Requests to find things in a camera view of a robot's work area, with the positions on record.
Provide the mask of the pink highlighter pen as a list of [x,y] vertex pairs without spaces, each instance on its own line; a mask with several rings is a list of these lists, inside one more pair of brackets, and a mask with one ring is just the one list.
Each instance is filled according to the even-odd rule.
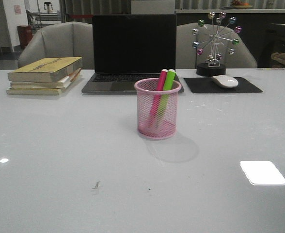
[[[167,69],[163,69],[160,73],[160,76],[158,78],[158,84],[156,87],[156,91],[162,91],[163,87],[164,87],[164,83],[166,80],[166,76],[167,76]],[[152,106],[150,109],[150,116],[149,116],[149,122],[148,122],[148,126],[152,127],[152,125],[154,124],[154,120],[157,114],[157,110],[158,110],[158,106],[159,106],[159,99],[160,99],[161,95],[154,95],[153,98],[153,102],[152,102]]]

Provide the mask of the green highlighter pen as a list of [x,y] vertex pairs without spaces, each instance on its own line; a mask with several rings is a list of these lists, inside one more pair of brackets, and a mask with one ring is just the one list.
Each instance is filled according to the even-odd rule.
[[[174,69],[169,69],[167,72],[166,80],[164,83],[163,91],[169,91],[171,90],[174,82],[174,77],[175,77],[175,70]],[[156,114],[156,127],[158,128],[161,125],[167,102],[168,102],[169,95],[168,94],[163,94],[161,95],[159,99],[159,106]]]

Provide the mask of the pink mesh pen holder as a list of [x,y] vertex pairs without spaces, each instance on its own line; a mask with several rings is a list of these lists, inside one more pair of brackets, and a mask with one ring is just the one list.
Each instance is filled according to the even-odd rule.
[[176,133],[178,92],[181,83],[173,81],[172,88],[157,91],[157,78],[137,81],[137,130],[151,139],[166,139]]

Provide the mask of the black mouse pad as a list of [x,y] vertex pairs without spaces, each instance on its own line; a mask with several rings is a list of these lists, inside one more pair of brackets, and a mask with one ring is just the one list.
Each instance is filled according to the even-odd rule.
[[257,86],[250,83],[243,77],[235,77],[238,86],[234,88],[224,88],[218,86],[210,77],[202,78],[184,78],[192,93],[210,94],[210,93],[262,93]]

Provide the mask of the grey laptop computer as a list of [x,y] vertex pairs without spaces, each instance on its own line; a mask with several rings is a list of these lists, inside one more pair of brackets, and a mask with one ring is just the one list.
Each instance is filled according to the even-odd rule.
[[83,94],[135,94],[135,82],[176,68],[175,14],[95,15],[95,72]]

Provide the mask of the middle white book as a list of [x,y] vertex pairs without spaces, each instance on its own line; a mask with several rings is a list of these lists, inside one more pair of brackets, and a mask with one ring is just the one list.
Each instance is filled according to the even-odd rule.
[[81,68],[75,70],[70,75],[53,83],[46,82],[10,82],[12,89],[66,89],[80,74]]

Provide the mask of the white computer mouse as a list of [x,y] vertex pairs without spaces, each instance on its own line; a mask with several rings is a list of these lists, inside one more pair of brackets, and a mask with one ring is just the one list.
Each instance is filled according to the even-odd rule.
[[217,75],[211,77],[212,81],[223,88],[235,88],[238,86],[238,80],[227,75]]

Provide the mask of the top yellow book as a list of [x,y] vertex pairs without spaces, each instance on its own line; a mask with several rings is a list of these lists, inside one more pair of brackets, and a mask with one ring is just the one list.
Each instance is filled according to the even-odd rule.
[[13,82],[58,82],[82,67],[81,57],[43,58],[8,73]]

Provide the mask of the yellow book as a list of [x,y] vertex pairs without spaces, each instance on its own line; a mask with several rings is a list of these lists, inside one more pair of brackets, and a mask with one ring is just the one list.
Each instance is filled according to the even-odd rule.
[[66,89],[12,89],[7,88],[8,95],[60,95]]
[[82,67],[81,57],[43,58],[8,73],[13,82],[58,82]]

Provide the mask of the ferris wheel desk toy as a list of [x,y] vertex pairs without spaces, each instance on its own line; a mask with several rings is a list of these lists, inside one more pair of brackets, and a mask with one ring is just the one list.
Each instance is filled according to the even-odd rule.
[[241,26],[236,26],[233,30],[224,33],[223,30],[227,29],[228,26],[221,27],[221,23],[226,16],[227,13],[225,11],[221,11],[219,14],[215,12],[208,13],[208,18],[212,22],[212,30],[207,34],[208,39],[192,43],[193,48],[196,49],[196,54],[199,56],[204,54],[205,47],[210,46],[210,53],[205,61],[196,66],[198,75],[211,77],[226,74],[226,66],[220,63],[223,53],[219,51],[219,45],[224,45],[223,40],[230,41],[234,46],[238,45],[239,39],[229,39],[225,36],[232,32],[240,33],[242,30]]

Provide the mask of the bottom yellow book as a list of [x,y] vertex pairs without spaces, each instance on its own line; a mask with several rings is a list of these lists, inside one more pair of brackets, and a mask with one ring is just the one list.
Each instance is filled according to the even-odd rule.
[[12,89],[7,88],[8,95],[60,95],[66,89]]

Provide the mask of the fruit bowl on counter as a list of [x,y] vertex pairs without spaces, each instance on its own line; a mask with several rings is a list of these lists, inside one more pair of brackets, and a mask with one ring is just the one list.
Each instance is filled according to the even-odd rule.
[[241,1],[241,0],[232,0],[232,1],[231,1],[231,6],[232,6],[234,9],[250,9],[250,8],[253,7],[253,6],[250,5],[249,3],[243,2],[243,1]]

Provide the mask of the red bin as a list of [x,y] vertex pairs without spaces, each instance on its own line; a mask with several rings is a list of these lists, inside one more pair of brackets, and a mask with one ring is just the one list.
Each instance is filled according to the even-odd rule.
[[25,49],[33,37],[32,28],[30,25],[18,25],[17,33],[20,41],[20,47],[21,49]]

